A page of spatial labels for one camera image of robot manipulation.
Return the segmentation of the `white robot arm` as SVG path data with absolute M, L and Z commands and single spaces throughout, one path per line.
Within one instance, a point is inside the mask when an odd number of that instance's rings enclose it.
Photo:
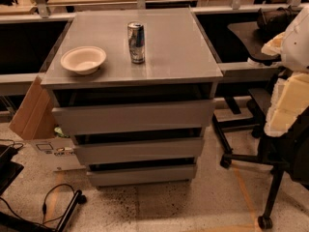
M 262 52 L 279 54 L 281 63 L 292 74 L 279 78 L 273 88 L 264 132 L 279 137 L 309 106 L 309 7 L 304 7 L 287 29 L 268 41 Z

